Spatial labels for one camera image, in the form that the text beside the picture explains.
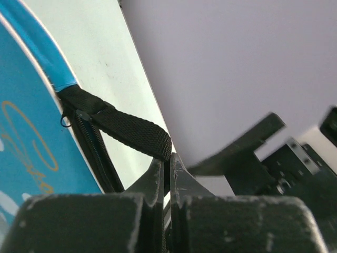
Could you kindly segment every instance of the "black zipper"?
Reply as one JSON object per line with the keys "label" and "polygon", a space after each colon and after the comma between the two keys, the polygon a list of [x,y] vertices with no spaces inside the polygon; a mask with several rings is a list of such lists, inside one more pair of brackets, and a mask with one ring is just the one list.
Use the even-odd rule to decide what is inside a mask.
{"label": "black zipper", "polygon": [[73,131],[103,191],[123,192],[124,187],[110,160],[99,129],[74,111],[72,115],[74,116],[70,121]]}

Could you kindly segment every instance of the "black nylon strap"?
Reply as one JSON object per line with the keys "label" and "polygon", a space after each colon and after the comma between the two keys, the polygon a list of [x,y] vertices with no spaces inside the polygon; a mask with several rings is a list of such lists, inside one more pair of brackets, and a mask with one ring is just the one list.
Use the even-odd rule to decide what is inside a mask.
{"label": "black nylon strap", "polygon": [[118,111],[78,85],[63,89],[58,96],[82,119],[90,121],[121,143],[162,161],[170,159],[171,138],[153,122]]}

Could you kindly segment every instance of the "gold lettering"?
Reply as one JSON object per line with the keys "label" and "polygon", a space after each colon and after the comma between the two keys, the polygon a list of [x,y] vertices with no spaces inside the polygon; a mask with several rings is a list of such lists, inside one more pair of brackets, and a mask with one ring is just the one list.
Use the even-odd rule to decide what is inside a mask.
{"label": "gold lettering", "polygon": [[41,191],[43,191],[47,194],[50,194],[50,193],[54,192],[53,187],[51,187],[49,184],[47,184],[45,182],[42,182],[39,187],[40,187]]}
{"label": "gold lettering", "polygon": [[9,102],[9,101],[4,101],[2,103],[2,109],[3,112],[5,114],[5,117],[7,118],[13,132],[15,133],[20,145],[22,146],[22,150],[20,150],[18,148],[18,146],[15,144],[15,142],[13,141],[13,139],[9,136],[9,134],[5,131],[4,127],[0,124],[0,129],[3,131],[1,137],[5,142],[8,142],[10,145],[9,150],[11,151],[11,153],[17,158],[19,159],[19,161],[26,167],[27,172],[32,176],[33,180],[35,181],[36,185],[39,187],[40,191],[43,193],[53,193],[54,192],[54,188],[52,186],[50,186],[49,184],[47,184],[46,182],[43,181],[44,178],[46,178],[46,175],[39,172],[38,170],[36,170],[33,165],[32,162],[28,156],[26,147],[24,146],[22,140],[20,139],[13,123],[12,120],[9,117],[9,114],[7,112],[6,106],[11,107],[12,109],[14,109],[17,113],[20,114],[20,116],[26,121],[26,123],[31,127],[31,129],[34,131],[34,133],[36,134],[36,136],[38,137],[38,139],[40,140],[40,142],[42,143],[42,145],[44,146],[45,150],[47,151],[48,155],[50,156],[53,165],[49,165],[47,163],[47,161],[44,159],[44,157],[42,156],[42,154],[40,153],[40,151],[38,150],[35,140],[32,141],[32,145],[33,148],[35,150],[35,152],[37,153],[37,155],[39,156],[39,158],[42,160],[42,162],[52,171],[57,171],[58,170],[58,164],[54,158],[54,156],[52,155],[50,149],[48,148],[47,144],[45,143],[45,141],[43,140],[42,136],[40,135],[40,133],[37,131],[37,129],[34,127],[34,125],[31,123],[31,121],[27,118],[27,116],[18,108],[16,107],[13,103]]}
{"label": "gold lettering", "polygon": [[35,141],[33,140],[32,141],[32,145],[33,145],[33,148],[35,150],[35,152],[37,153],[37,155],[39,156],[39,158],[43,161],[43,163],[51,170],[53,171],[57,171],[58,170],[58,165],[57,165],[57,162],[53,156],[53,154],[51,153],[50,149],[48,148],[47,144],[45,143],[45,141],[43,140],[42,136],[40,135],[40,133],[37,131],[37,129],[34,127],[34,125],[31,123],[31,121],[27,118],[27,116],[18,108],[16,107],[12,102],[10,101],[4,101],[2,103],[2,110],[5,114],[5,117],[7,118],[9,124],[11,125],[12,127],[12,130],[14,131],[17,139],[19,140],[19,142],[21,143],[23,149],[24,149],[24,152],[26,154],[26,156],[28,156],[27,154],[27,150],[25,148],[25,146],[23,145],[13,123],[12,123],[12,120],[11,118],[9,117],[9,114],[7,112],[7,109],[6,109],[6,106],[9,106],[11,107],[12,109],[14,109],[18,114],[20,114],[20,116],[26,121],[26,123],[31,127],[31,129],[34,131],[34,133],[36,134],[36,136],[38,137],[38,139],[41,141],[43,147],[45,148],[45,150],[47,151],[47,153],[49,154],[50,158],[52,159],[52,162],[53,162],[53,166],[49,165],[47,163],[47,161],[44,159],[44,157],[41,155],[40,151],[38,150],[36,144],[35,144]]}

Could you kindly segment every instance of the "white wall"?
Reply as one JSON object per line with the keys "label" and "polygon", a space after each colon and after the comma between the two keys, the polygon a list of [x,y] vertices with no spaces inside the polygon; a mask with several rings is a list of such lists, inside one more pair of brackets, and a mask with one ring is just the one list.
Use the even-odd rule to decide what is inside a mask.
{"label": "white wall", "polygon": [[288,129],[266,154],[337,103],[337,1],[122,0],[122,7],[186,165],[274,111]]}

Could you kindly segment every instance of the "black machine part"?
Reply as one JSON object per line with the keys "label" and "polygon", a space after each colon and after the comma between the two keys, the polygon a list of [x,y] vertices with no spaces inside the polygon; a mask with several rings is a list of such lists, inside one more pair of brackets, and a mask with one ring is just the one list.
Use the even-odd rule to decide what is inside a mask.
{"label": "black machine part", "polygon": [[[0,253],[333,251],[332,170],[293,139],[262,162],[254,154],[283,126],[271,113],[189,170],[177,154],[166,162],[154,159],[122,193],[30,198]],[[225,175],[234,193],[245,196],[216,197],[193,174]],[[168,191],[170,226],[163,211]]]}
{"label": "black machine part", "polygon": [[[194,180],[177,154],[167,165],[153,160],[123,193],[28,199],[0,253],[328,252],[315,219],[298,198],[219,198]],[[169,181],[164,170],[170,172]],[[172,214],[167,237],[165,184],[170,184]]]}
{"label": "black machine part", "polygon": [[[334,140],[337,110],[332,108],[321,130]],[[255,150],[284,127],[271,113],[218,154],[189,168],[193,175],[225,175],[235,195],[298,197],[312,211],[330,251],[337,249],[337,176],[308,144],[289,138],[260,161]]]}

